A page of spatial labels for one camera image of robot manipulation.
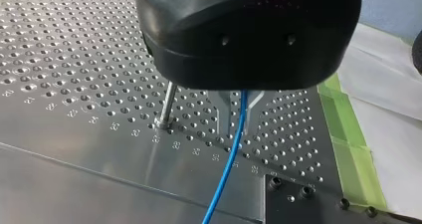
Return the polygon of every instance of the small screw on housing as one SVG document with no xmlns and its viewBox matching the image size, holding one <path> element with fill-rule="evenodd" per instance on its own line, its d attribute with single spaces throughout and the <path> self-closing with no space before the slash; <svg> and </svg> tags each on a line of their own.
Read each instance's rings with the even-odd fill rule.
<svg viewBox="0 0 422 224">
<path fill-rule="evenodd" d="M 368 208 L 366 208 L 365 213 L 368 217 L 374 218 L 378 214 L 378 211 L 374 207 L 369 206 Z"/>
<path fill-rule="evenodd" d="M 341 210 L 347 210 L 350 207 L 350 202 L 345 198 L 341 198 L 340 201 L 338 202 L 338 207 Z"/>
<path fill-rule="evenodd" d="M 270 191 L 276 191 L 279 190 L 280 187 L 283 185 L 283 180 L 280 177 L 273 177 L 268 184 L 268 189 Z"/>
<path fill-rule="evenodd" d="M 301 191 L 299 192 L 299 195 L 303 198 L 303 199 L 311 199 L 314 196 L 314 190 L 310 187 L 303 187 L 301 188 Z"/>
</svg>

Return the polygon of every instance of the aluminum plate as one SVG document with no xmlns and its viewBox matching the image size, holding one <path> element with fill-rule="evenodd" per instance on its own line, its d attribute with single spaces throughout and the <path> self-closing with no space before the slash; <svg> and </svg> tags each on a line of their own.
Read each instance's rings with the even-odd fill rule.
<svg viewBox="0 0 422 224">
<path fill-rule="evenodd" d="M 206 206 L 232 135 L 216 134 L 207 92 L 187 89 L 173 128 L 155 127 L 167 82 L 136 19 L 134 0 L 0 0 L 0 142 Z M 266 173 L 340 192 L 317 89 L 276 93 L 261 122 L 219 210 L 262 220 Z"/>
</svg>

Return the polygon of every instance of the metal table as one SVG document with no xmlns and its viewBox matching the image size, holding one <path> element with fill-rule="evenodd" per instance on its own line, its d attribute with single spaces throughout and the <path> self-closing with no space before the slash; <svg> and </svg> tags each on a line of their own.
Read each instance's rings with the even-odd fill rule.
<svg viewBox="0 0 422 224">
<path fill-rule="evenodd" d="M 200 222 L 235 128 L 217 135 L 207 92 L 180 88 L 156 128 L 166 84 L 135 0 L 0 0 L 0 220 Z M 214 223 L 262 222 L 266 173 L 341 193 L 317 89 L 277 92 L 261 121 Z"/>
</svg>

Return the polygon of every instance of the green tape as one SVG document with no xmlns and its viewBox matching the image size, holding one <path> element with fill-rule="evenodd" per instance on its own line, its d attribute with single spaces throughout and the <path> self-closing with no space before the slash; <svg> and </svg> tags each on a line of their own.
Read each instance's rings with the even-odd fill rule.
<svg viewBox="0 0 422 224">
<path fill-rule="evenodd" d="M 344 196 L 353 204 L 387 210 L 370 149 L 337 75 L 320 84 L 318 92 Z"/>
</svg>

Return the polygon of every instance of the metal rod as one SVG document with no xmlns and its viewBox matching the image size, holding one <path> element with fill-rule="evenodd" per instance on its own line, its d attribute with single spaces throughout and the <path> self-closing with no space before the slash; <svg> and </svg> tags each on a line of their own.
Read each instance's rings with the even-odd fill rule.
<svg viewBox="0 0 422 224">
<path fill-rule="evenodd" d="M 173 105 L 174 96 L 176 94 L 177 86 L 172 82 L 168 82 L 167 93 L 165 94 L 164 105 L 159 119 L 156 120 L 156 124 L 160 128 L 168 128 L 170 126 L 170 113 L 171 106 Z"/>
</svg>

